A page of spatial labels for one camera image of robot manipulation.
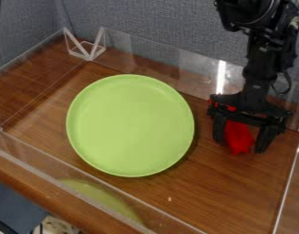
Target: gray fabric wall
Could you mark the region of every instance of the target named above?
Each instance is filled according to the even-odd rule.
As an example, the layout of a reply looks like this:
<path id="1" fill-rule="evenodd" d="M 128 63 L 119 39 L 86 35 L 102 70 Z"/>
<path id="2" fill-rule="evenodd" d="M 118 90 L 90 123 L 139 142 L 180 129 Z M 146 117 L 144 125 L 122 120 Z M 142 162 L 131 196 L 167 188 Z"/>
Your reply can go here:
<path id="1" fill-rule="evenodd" d="M 57 31 L 55 0 L 3 0 L 0 8 L 0 66 Z"/>
<path id="2" fill-rule="evenodd" d="M 92 40 L 96 29 L 106 26 L 236 65 L 246 65 L 247 37 L 223 30 L 214 0 L 57 1 L 64 3 L 79 37 Z M 291 75 L 294 80 L 299 80 L 299 59 L 295 64 Z"/>

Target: clear acrylic box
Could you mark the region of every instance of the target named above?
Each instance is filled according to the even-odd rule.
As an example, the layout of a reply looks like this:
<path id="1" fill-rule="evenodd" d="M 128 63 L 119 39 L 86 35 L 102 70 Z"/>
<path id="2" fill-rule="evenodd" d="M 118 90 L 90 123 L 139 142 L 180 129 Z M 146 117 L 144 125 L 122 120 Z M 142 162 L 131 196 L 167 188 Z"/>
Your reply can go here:
<path id="1" fill-rule="evenodd" d="M 159 175 L 134 179 L 86 165 L 64 126 L 84 87 L 123 73 L 174 87 L 196 122 L 183 160 Z M 64 28 L 0 69 L 0 159 L 140 233 L 299 233 L 293 209 L 299 206 L 299 83 L 285 98 L 270 93 L 270 100 L 294 112 L 287 133 L 266 154 L 232 156 L 211 140 L 207 99 L 212 93 L 238 92 L 242 85 L 242 67 L 228 62 L 104 27 L 95 41 L 75 38 Z M 124 209 L 75 189 L 69 180 L 94 187 Z"/>

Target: wooden surface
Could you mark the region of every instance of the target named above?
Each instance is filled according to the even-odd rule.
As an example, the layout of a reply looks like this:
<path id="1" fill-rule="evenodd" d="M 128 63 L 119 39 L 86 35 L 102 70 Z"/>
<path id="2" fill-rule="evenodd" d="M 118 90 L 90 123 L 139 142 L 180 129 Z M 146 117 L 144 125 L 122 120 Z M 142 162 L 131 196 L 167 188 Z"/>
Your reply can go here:
<path id="1" fill-rule="evenodd" d="M 55 58 L 55 53 L 59 51 L 61 51 L 60 44 L 51 46 L 47 49 L 49 58 Z M 158 64 L 150 63 L 150 66 L 154 68 Z M 33 72 L 23 73 L 23 68 L 24 64 L 11 71 L 11 75 L 21 82 L 12 76 L 3 79 L 7 79 L 7 86 L 13 86 L 13 90 L 21 88 L 24 81 L 24 90 L 29 90 L 35 96 L 37 92 L 35 87 L 48 86 L 48 83 Z M 299 133 L 287 131 L 281 135 L 266 154 L 232 156 L 226 146 L 215 144 L 211 140 L 211 120 L 206 115 L 207 102 L 183 94 L 192 108 L 196 123 L 195 142 L 184 160 L 166 172 L 150 177 L 120 178 L 107 175 L 91 168 L 76 155 L 65 137 L 64 118 L 69 103 L 83 88 L 115 74 L 119 74 L 115 69 L 87 63 L 64 77 L 20 112 L 17 112 L 19 106 L 28 103 L 31 97 L 23 96 L 25 91 L 17 96 L 13 95 L 11 106 L 0 105 L 1 113 L 17 112 L 13 118 L 7 119 L 3 125 L 4 131 L 207 233 L 270 233 Z M 0 93 L 8 93 L 8 91 L 0 85 Z M 87 205 L 78 202 L 69 206 L 67 199 L 72 198 L 63 192 L 64 200 L 56 197 L 52 201 L 48 198 L 49 194 L 52 191 L 60 193 L 59 188 L 47 185 L 51 189 L 47 191 L 47 187 L 36 182 L 37 179 L 33 176 L 25 174 L 15 165 L 12 170 L 11 167 L 12 165 L 7 165 L 5 168 L 0 166 L 3 181 L 51 212 L 73 222 L 80 229 L 86 229 L 90 233 L 103 231 L 92 221 L 92 212 Z M 131 232 L 112 229 L 108 233 Z"/>

